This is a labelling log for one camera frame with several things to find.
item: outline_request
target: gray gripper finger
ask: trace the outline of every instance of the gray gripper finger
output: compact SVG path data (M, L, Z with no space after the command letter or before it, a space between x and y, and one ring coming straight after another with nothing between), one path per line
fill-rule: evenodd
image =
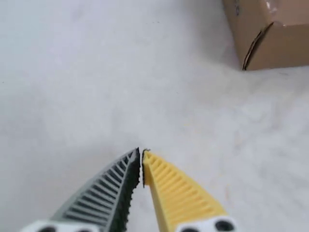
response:
M136 148L89 180L51 219L95 224L101 232L126 231L131 195L139 178Z

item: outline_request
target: screw hole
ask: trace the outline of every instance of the screw hole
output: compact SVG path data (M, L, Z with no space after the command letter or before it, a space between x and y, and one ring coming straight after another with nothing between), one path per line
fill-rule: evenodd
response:
M215 226L216 226L217 231L232 231L232 230L234 230L233 224L228 222L228 221L218 221Z
M181 232L199 232L199 231L194 228L185 228Z
M40 229L38 232L56 232L56 228L53 226L46 226Z

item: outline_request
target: box flap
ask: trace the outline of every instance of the box flap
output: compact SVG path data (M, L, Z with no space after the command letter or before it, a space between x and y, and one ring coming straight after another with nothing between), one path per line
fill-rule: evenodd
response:
M309 23L309 0L260 0L269 21L284 26Z
M225 12L233 32L239 60L246 69L250 55L272 23L266 2L224 0Z
M246 69L308 65L308 40L309 24L284 26L274 22L256 43Z

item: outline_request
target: floor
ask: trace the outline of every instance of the floor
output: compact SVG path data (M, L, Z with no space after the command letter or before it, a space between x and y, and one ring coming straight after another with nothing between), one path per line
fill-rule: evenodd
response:
M242 72L219 0L0 1L0 231L151 148L243 231L309 226L309 67ZM158 231L138 188L128 232Z

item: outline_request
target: cardboard box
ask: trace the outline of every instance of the cardboard box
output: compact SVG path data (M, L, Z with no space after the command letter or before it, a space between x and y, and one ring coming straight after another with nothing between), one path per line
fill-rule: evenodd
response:
M309 65L309 0L223 0L243 70Z

